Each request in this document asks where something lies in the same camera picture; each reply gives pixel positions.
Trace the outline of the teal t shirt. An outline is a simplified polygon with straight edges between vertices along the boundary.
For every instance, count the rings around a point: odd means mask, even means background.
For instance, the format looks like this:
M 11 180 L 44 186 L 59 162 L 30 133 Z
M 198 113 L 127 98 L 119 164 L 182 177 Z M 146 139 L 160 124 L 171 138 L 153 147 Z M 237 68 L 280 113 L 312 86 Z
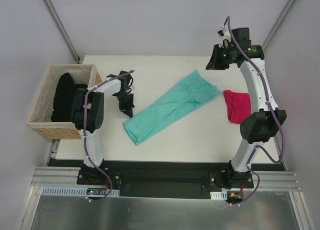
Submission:
M 219 95 L 221 91 L 194 70 L 123 127 L 137 146 Z

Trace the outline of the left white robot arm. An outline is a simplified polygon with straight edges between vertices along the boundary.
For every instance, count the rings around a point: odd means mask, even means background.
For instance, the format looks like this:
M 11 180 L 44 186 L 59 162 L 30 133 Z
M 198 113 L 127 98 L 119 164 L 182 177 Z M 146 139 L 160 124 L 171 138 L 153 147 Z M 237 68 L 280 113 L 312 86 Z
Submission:
M 134 94 L 132 86 L 133 70 L 121 71 L 119 75 L 110 74 L 94 87 L 79 88 L 75 92 L 71 122 L 83 141 L 85 158 L 79 170 L 77 184 L 99 185 L 110 183 L 104 168 L 104 158 L 100 140 L 100 128 L 104 121 L 105 100 L 116 97 L 121 113 L 133 117 Z

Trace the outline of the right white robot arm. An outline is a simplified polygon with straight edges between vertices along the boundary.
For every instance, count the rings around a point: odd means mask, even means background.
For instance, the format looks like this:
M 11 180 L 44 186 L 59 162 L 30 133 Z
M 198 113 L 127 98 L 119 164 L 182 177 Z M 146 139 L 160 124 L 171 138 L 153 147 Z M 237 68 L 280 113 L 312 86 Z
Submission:
M 214 178 L 214 183 L 225 189 L 253 187 L 250 168 L 257 150 L 280 131 L 287 118 L 272 97 L 265 72 L 265 56 L 260 45 L 253 45 L 249 28 L 218 31 L 222 42 L 213 47 L 206 70 L 226 70 L 231 64 L 240 69 L 248 90 L 251 114 L 240 124 L 242 141 L 235 156 L 224 172 Z

